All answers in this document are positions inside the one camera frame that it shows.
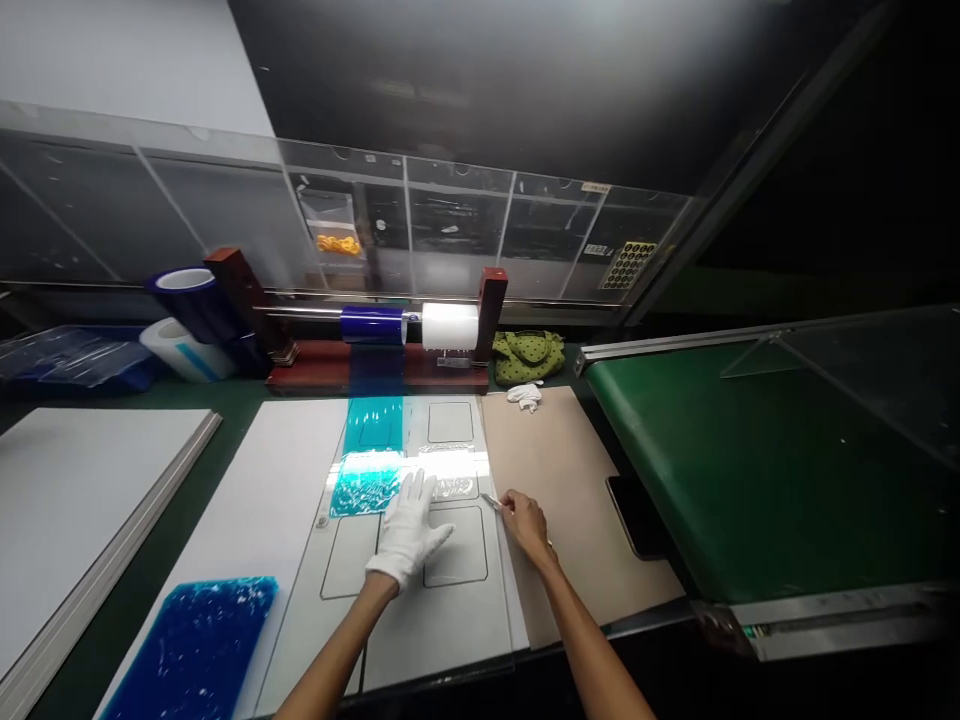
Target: smartphone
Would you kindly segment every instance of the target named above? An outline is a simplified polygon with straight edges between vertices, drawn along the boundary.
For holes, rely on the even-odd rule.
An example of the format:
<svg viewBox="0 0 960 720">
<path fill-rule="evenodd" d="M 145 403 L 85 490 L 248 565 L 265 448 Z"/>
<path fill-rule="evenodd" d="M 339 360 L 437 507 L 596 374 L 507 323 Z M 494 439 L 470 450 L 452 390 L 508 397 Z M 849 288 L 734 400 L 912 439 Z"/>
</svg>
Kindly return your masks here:
<svg viewBox="0 0 960 720">
<path fill-rule="evenodd" d="M 638 478 L 608 477 L 607 489 L 633 554 L 641 560 L 661 560 L 670 536 Z"/>
</svg>

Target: green table surface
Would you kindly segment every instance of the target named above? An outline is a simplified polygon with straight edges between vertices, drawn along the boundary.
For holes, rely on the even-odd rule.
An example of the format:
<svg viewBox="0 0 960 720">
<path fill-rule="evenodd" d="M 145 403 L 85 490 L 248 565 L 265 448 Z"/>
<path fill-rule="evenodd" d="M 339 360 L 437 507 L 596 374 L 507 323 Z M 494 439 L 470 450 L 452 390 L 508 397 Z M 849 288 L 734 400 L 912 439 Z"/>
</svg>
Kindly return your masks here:
<svg viewBox="0 0 960 720">
<path fill-rule="evenodd" d="M 549 378 L 546 386 L 573 384 L 578 394 L 589 394 L 586 382 L 576 381 L 573 375 L 578 351 L 578 344 L 566 345 L 564 369 Z M 493 382 L 491 366 L 490 391 L 504 390 Z M 113 591 L 34 706 L 29 716 L 31 720 L 90 720 L 93 717 L 260 404 L 271 399 L 280 398 L 271 395 L 259 380 L 231 379 L 210 385 L 193 385 L 174 378 L 160 380 L 141 395 L 110 399 L 43 402 L 0 399 L 0 433 L 40 406 L 148 410 L 209 408 L 223 418 Z"/>
<path fill-rule="evenodd" d="M 745 603 L 956 577 L 957 478 L 809 370 L 722 379 L 744 349 L 587 371 L 700 593 Z"/>
</svg>

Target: brown cardboard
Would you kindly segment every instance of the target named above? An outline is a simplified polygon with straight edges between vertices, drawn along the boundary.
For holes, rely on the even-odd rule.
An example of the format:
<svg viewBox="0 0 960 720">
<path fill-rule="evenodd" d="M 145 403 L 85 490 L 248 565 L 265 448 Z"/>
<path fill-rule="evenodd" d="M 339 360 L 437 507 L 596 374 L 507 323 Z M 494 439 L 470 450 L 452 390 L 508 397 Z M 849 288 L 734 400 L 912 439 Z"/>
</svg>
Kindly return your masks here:
<svg viewBox="0 0 960 720">
<path fill-rule="evenodd" d="M 536 498 L 560 564 L 587 610 L 604 625 L 674 600 L 683 589 L 665 560 L 644 562 L 630 549 L 606 479 L 617 470 L 569 387 L 542 390 L 532 415 L 505 394 L 481 399 L 497 492 Z M 530 647 L 560 639 L 540 578 L 510 544 Z"/>
</svg>

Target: white cloth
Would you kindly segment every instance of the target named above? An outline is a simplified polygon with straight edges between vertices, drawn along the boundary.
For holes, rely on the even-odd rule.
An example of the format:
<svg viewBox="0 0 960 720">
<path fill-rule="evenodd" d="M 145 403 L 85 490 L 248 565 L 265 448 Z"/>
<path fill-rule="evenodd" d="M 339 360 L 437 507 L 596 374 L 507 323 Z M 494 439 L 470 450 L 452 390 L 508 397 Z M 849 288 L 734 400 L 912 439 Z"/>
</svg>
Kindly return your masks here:
<svg viewBox="0 0 960 720">
<path fill-rule="evenodd" d="M 537 411 L 537 404 L 543 396 L 540 394 L 540 388 L 537 385 L 543 385 L 543 380 L 536 380 L 526 385 L 517 385 L 507 391 L 507 402 L 519 403 L 520 410 L 529 410 L 531 413 Z"/>
<path fill-rule="evenodd" d="M 400 585 L 400 592 L 407 582 L 438 547 L 446 542 L 456 529 L 453 523 L 431 528 L 427 524 L 430 500 L 437 487 L 437 478 L 431 475 L 423 479 L 423 468 L 416 478 L 408 473 L 390 504 L 383 521 L 383 538 L 380 550 L 367 563 L 367 572 L 376 570 L 386 573 Z"/>
</svg>

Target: tape roll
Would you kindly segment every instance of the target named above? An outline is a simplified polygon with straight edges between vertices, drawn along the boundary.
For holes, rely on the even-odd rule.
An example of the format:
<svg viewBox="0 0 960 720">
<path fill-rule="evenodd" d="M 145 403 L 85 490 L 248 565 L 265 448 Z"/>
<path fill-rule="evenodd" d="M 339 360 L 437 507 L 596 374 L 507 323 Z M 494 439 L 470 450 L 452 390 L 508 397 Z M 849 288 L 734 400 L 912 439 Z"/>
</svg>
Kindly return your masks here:
<svg viewBox="0 0 960 720">
<path fill-rule="evenodd" d="M 346 343 L 403 345 L 407 320 L 400 308 L 348 306 L 340 313 L 340 333 Z"/>
<path fill-rule="evenodd" d="M 140 333 L 140 343 L 188 382 L 216 382 L 236 372 L 223 350 L 197 342 L 176 318 L 166 318 L 148 327 Z"/>
<path fill-rule="evenodd" d="M 425 350 L 474 350 L 480 315 L 476 305 L 423 304 Z"/>
<path fill-rule="evenodd" d="M 161 273 L 147 282 L 147 290 L 198 342 L 219 345 L 250 332 L 206 268 Z"/>
</svg>

